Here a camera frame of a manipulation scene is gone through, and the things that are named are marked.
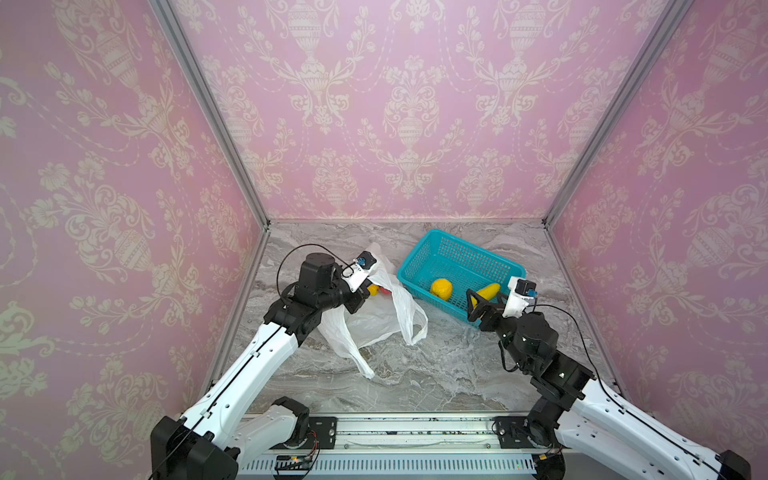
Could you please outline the yellow bumpy long fruit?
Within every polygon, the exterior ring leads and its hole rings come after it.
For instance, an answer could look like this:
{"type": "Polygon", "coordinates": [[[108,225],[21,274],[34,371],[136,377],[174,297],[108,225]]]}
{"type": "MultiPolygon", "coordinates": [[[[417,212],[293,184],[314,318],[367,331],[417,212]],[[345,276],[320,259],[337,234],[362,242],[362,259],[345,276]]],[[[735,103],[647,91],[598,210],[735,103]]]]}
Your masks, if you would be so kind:
{"type": "Polygon", "coordinates": [[[491,283],[479,290],[469,289],[467,291],[469,303],[475,308],[481,301],[493,302],[500,290],[501,286],[498,283],[491,283]]]}

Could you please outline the white plastic bag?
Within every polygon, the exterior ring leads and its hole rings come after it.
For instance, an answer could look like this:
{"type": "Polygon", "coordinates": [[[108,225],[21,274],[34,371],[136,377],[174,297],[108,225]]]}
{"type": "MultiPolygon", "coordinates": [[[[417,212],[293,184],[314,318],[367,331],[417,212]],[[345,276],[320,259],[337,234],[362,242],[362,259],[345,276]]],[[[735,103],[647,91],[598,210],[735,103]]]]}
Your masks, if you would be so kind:
{"type": "Polygon", "coordinates": [[[413,346],[426,338],[428,317],[398,280],[394,265],[384,255],[381,246],[372,243],[366,250],[377,259],[369,280],[392,294],[379,292],[371,296],[354,315],[343,306],[326,311],[322,314],[318,330],[336,355],[353,361],[360,375],[372,379],[375,377],[374,370],[360,350],[394,334],[401,335],[407,346],[413,346]]]}

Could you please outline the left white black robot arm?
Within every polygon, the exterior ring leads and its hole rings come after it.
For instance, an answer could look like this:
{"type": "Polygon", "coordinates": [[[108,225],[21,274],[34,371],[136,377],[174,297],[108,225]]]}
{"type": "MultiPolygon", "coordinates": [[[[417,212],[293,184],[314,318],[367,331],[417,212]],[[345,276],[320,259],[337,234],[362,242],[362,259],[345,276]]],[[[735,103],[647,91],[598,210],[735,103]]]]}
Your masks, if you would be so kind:
{"type": "Polygon", "coordinates": [[[240,465],[285,443],[302,443],[308,408],[281,397],[245,421],[279,367],[320,325],[324,313],[356,313],[369,298],[377,264],[369,251],[350,262],[315,245],[296,281],[278,288],[249,346],[223,376],[179,418],[163,417],[150,435],[152,479],[234,479],[240,465]]]}

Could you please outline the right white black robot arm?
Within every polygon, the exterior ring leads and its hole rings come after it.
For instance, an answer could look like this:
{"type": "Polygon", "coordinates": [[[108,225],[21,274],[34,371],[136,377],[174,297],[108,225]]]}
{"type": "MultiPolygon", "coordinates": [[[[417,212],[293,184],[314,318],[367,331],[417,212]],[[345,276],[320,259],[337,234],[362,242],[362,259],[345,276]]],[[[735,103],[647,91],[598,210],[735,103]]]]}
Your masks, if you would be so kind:
{"type": "Polygon", "coordinates": [[[525,420],[534,444],[574,450],[627,479],[751,478],[738,453],[717,453],[665,426],[603,382],[594,364],[560,351],[543,311],[527,305],[518,294],[487,300],[466,292],[468,321],[497,336],[513,371],[540,395],[525,420]]]}

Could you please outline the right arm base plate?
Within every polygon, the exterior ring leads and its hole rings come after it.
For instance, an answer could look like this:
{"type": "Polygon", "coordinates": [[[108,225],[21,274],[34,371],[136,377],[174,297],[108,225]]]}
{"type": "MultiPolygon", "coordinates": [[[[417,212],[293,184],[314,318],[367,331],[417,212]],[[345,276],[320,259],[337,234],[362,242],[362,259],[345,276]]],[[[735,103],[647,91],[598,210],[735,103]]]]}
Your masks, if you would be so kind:
{"type": "Polygon", "coordinates": [[[496,416],[491,421],[491,431],[501,449],[543,449],[558,451],[565,449],[555,438],[555,432],[542,429],[531,430],[528,419],[519,415],[496,416]]]}

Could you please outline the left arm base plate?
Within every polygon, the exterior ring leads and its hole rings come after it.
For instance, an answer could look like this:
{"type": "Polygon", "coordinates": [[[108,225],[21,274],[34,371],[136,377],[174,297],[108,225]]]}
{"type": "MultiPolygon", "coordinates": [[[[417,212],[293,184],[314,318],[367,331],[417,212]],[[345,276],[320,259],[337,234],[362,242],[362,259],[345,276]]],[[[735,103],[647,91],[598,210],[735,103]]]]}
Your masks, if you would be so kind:
{"type": "Polygon", "coordinates": [[[337,429],[338,418],[335,416],[310,416],[297,422],[283,446],[287,449],[332,450],[336,445],[337,429]]]}

